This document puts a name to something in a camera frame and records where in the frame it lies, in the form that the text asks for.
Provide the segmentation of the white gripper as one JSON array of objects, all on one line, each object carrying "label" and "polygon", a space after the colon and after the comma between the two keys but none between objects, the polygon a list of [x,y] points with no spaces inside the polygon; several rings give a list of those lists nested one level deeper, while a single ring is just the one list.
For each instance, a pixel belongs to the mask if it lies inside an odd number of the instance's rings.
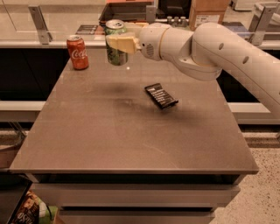
[{"label": "white gripper", "polygon": [[164,33],[170,28],[168,24],[125,22],[124,25],[127,32],[106,36],[106,42],[110,47],[130,54],[141,49],[145,58],[161,60],[160,43]]}]

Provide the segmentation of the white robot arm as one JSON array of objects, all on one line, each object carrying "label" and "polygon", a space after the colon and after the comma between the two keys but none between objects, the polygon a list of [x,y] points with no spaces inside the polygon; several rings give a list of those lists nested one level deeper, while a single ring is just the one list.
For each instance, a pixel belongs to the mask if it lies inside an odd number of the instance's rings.
[{"label": "white robot arm", "polygon": [[133,24],[125,33],[108,35],[106,42],[125,53],[139,51],[147,59],[169,61],[200,81],[212,81],[226,71],[280,117],[280,60],[221,24],[205,23],[195,31]]}]

